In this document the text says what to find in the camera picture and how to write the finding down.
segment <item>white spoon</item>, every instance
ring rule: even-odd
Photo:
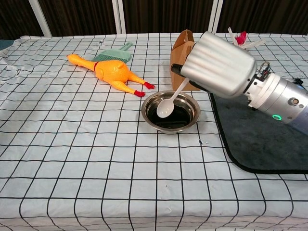
[[[179,88],[176,90],[176,92],[173,94],[173,96],[170,99],[162,100],[158,107],[157,107],[157,115],[160,118],[166,118],[168,117],[174,109],[174,99],[178,96],[178,94],[183,90],[183,88],[186,86],[186,84],[189,82],[189,78],[185,78],[184,81],[181,83]]]

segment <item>brown paper bag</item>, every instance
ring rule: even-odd
[[[179,76],[171,71],[172,64],[180,64],[183,65],[186,57],[191,52],[192,47],[194,45],[193,40],[193,33],[190,30],[183,30],[178,39],[176,40],[170,55],[170,75],[171,75],[171,82],[172,82],[172,89],[176,90],[180,86],[180,84],[184,81],[182,76]],[[194,87],[190,83],[186,85],[183,91],[186,90],[199,90],[198,88]]]

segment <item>dustpan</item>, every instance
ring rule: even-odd
[[[108,50],[103,51],[99,55],[97,55],[92,61],[99,62],[99,61],[106,61],[106,60],[121,60],[127,63],[130,60],[130,53],[127,50],[132,46],[131,42],[126,43],[123,47],[119,50]]]

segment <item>table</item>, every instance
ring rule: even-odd
[[[307,176],[234,165],[206,92],[188,92],[202,111],[181,134],[144,121],[144,99],[171,89],[178,35],[21,37],[0,51],[0,231],[308,229]],[[258,65],[270,61],[276,74],[307,86],[307,36],[249,34],[260,38],[266,44],[249,51]],[[128,67],[156,85],[129,82],[146,92],[142,99],[66,58],[92,59],[128,41]]]

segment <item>metal bowl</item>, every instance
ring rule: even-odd
[[[200,107],[191,96],[180,93],[174,100],[174,111],[167,118],[159,118],[156,109],[164,99],[169,99],[174,91],[160,91],[148,97],[142,104],[141,113],[145,121],[158,131],[175,134],[194,125],[200,116]]]

